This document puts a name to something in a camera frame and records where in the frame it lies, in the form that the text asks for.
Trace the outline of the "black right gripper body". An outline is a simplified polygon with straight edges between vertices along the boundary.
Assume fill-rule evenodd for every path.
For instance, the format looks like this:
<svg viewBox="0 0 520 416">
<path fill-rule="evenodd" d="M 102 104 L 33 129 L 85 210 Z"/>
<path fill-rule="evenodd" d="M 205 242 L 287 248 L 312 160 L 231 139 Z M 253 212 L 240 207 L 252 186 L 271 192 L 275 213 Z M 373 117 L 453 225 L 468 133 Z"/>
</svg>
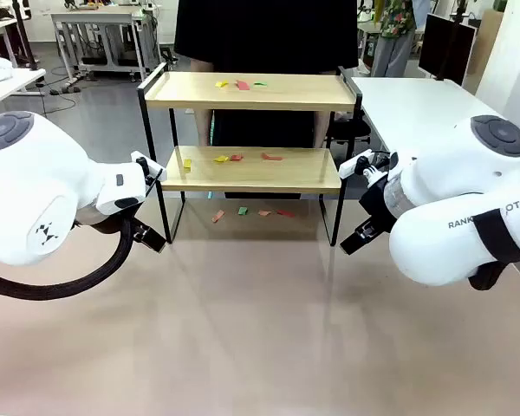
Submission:
<svg viewBox="0 0 520 416">
<path fill-rule="evenodd" d="M 385 203 L 384 191 L 388 182 L 388 172 L 371 164 L 372 155 L 360 156 L 358 173 L 367 179 L 367 190 L 361 196 L 360 205 L 368 214 L 365 226 L 373 231 L 389 233 L 397 218 L 389 211 Z"/>
</svg>

